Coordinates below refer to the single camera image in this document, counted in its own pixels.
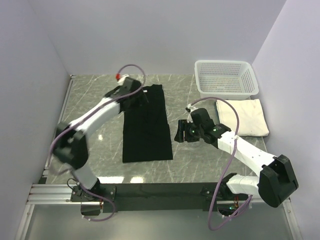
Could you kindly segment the black t shirt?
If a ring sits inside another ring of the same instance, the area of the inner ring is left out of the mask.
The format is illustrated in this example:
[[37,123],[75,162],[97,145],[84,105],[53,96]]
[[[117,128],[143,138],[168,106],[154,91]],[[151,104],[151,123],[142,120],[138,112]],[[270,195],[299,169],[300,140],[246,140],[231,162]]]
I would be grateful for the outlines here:
[[148,102],[124,113],[122,162],[172,160],[163,86],[153,84],[143,89]]

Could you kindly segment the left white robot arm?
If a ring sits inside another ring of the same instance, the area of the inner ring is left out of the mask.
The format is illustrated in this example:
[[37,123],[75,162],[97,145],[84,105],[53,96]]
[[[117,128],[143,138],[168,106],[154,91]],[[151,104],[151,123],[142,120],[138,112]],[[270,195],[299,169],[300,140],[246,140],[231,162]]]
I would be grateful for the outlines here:
[[56,127],[49,155],[70,166],[69,171],[83,187],[82,195],[88,201],[96,200],[101,190],[100,180],[88,164],[88,139],[113,117],[146,102],[143,84],[127,74],[122,75],[118,86],[107,92],[97,105],[79,118],[61,122]]

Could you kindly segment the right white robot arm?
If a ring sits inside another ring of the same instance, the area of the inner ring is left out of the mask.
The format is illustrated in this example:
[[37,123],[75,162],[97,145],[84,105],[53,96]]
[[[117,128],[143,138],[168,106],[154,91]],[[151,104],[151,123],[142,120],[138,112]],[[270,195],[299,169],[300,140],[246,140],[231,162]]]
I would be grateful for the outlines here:
[[222,174],[215,196],[230,200],[235,195],[260,196],[269,206],[276,208],[298,187],[298,180],[288,157],[272,155],[242,139],[226,125],[215,124],[205,108],[190,112],[190,120],[178,120],[174,140],[178,143],[198,142],[214,146],[249,167],[254,176],[237,173]]

